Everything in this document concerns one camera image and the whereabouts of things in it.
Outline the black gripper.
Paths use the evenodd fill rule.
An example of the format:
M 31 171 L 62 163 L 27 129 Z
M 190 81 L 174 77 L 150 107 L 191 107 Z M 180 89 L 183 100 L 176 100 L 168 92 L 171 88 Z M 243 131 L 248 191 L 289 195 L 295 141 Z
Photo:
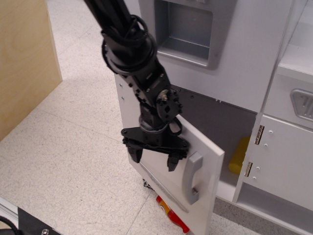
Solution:
M 170 124 L 154 131 L 143 130 L 141 127 L 122 129 L 123 143 L 132 160 L 140 163 L 144 149 L 167 154 L 168 171 L 174 171 L 179 161 L 187 157 L 189 150 L 189 143 L 179 137 L 182 134 L 182 124 L 177 122 L 174 126 L 176 132 L 172 131 Z

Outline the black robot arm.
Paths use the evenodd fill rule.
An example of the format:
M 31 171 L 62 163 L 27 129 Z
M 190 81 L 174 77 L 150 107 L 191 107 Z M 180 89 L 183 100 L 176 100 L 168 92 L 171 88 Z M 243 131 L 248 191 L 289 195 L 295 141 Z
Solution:
M 179 122 L 182 105 L 158 61 L 147 25 L 130 14 L 122 0 L 88 0 L 86 5 L 101 27 L 104 61 L 132 88 L 140 104 L 139 126 L 121 132 L 128 153 L 136 163 L 144 149 L 167 154 L 168 169 L 174 171 L 189 147 L 180 132 L 170 128 Z

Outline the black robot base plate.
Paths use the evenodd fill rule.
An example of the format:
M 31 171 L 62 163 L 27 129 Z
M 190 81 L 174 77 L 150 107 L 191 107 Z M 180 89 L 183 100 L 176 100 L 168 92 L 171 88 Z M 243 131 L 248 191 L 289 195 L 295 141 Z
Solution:
M 53 227 L 18 208 L 18 228 L 22 235 L 60 235 Z

